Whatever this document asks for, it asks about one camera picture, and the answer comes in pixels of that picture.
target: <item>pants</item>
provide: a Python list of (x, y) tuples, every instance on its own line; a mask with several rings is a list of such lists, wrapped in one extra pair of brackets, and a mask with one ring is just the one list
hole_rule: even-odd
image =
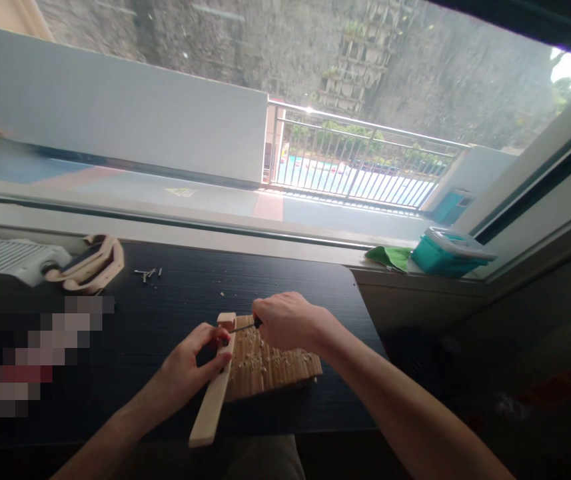
[(294, 435), (226, 438), (209, 447), (140, 443), (112, 476), (128, 479), (305, 480)]

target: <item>green cloth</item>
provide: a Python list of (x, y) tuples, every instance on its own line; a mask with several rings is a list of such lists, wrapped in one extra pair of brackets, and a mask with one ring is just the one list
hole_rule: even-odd
[(365, 253), (365, 258), (407, 273), (407, 261), (412, 249), (407, 247), (375, 247)]

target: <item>metal railing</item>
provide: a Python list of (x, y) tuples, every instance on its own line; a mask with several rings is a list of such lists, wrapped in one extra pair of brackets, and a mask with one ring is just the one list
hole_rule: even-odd
[(418, 209), (468, 145), (278, 101), (264, 183)]

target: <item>teal plastic container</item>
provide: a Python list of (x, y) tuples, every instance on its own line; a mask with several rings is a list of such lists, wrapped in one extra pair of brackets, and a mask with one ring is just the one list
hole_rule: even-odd
[(471, 236), (437, 227), (429, 227), (412, 252), (412, 260), (430, 275), (460, 278), (496, 255)]

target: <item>radiator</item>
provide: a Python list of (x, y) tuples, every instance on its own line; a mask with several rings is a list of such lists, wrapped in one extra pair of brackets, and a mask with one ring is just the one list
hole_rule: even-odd
[(0, 240), (0, 275), (10, 275), (34, 287), (43, 280), (44, 267), (64, 267), (72, 258), (63, 247)]

